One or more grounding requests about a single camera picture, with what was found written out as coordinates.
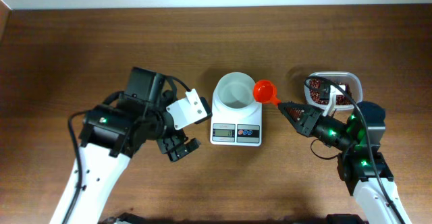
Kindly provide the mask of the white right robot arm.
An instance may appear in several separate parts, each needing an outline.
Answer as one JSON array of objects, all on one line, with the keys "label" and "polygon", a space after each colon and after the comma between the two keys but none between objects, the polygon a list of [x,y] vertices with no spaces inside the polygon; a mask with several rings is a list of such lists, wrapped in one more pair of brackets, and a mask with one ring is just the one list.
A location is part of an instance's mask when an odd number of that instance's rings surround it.
[{"label": "white right robot arm", "polygon": [[312,105],[287,102],[278,104],[278,109],[299,134],[340,151],[335,156],[339,177],[369,223],[411,222],[394,175],[379,152],[385,132],[384,108],[360,102],[345,123],[324,116],[322,109]]}]

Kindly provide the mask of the orange measuring scoop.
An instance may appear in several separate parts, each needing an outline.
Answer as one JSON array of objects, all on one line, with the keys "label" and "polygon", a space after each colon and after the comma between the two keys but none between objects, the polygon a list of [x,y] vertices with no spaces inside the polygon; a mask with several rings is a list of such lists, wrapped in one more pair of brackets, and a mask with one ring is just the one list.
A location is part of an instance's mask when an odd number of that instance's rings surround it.
[{"label": "orange measuring scoop", "polygon": [[259,80],[254,85],[252,94],[255,101],[262,104],[272,104],[277,107],[281,103],[277,98],[276,86],[270,80]]}]

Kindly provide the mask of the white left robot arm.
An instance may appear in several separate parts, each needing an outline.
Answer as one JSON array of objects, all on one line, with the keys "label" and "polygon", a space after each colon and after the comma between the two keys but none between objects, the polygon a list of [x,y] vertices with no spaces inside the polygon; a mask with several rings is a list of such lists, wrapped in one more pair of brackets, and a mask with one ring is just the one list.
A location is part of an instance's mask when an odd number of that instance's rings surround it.
[{"label": "white left robot arm", "polygon": [[177,99],[174,91],[153,95],[118,91],[95,108],[83,111],[83,128],[68,130],[74,147],[74,166],[52,223],[97,223],[108,197],[132,157],[147,141],[176,162],[199,147],[184,127],[211,116],[207,100],[195,89]]}]

